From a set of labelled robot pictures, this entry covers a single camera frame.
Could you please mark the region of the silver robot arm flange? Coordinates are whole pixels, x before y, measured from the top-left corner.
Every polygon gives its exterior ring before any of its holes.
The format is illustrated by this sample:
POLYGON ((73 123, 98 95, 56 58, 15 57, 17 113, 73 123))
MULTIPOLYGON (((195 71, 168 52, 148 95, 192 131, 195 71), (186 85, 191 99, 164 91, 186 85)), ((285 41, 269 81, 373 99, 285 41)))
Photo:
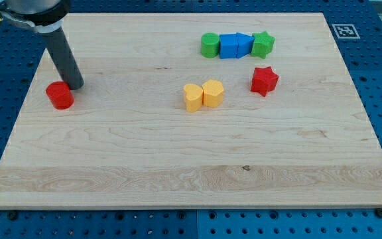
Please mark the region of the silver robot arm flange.
POLYGON ((71 0, 0 0, 0 14, 8 23, 35 33, 58 30, 71 9, 71 0))

